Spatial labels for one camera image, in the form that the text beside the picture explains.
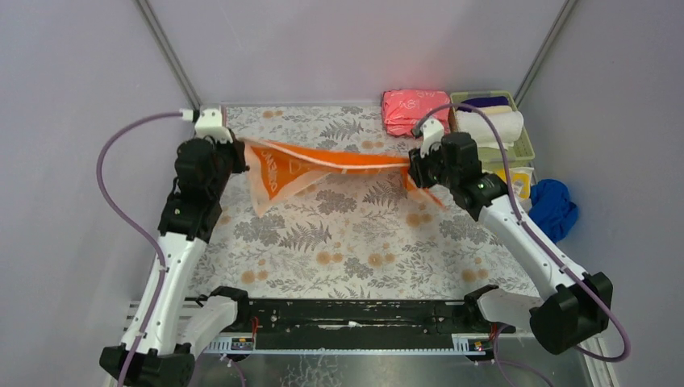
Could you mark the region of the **orange cartoon towel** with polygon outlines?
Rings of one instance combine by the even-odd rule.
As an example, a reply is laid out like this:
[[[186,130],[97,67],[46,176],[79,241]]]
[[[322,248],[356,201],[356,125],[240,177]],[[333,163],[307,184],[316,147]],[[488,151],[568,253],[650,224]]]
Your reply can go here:
[[[244,138],[243,142],[252,207],[259,217],[330,174],[372,176],[398,172],[410,198],[444,205],[408,175],[406,156],[305,148],[266,139]]]

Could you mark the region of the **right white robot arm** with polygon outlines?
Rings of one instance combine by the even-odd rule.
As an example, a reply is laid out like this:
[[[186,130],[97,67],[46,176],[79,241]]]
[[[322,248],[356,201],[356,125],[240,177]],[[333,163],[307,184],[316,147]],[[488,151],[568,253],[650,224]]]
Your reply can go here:
[[[537,289],[537,297],[495,285],[469,293],[465,302],[477,321],[530,331],[554,355],[608,328],[613,293],[609,278],[589,274],[548,240],[507,183],[483,171],[470,135],[448,134],[410,150],[408,158],[411,182],[420,189],[448,189],[457,206],[498,238]]]

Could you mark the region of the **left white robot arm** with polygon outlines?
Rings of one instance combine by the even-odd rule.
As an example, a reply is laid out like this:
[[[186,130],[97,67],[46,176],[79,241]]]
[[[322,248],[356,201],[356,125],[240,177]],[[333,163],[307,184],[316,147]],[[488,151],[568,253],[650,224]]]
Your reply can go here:
[[[220,286],[203,301],[183,332],[178,316],[199,258],[222,213],[220,198],[232,174],[248,171],[245,145],[194,138],[177,149],[172,190],[152,243],[156,262],[121,343],[105,347],[100,366],[119,386],[186,386],[194,363],[224,329],[250,327],[246,291]]]

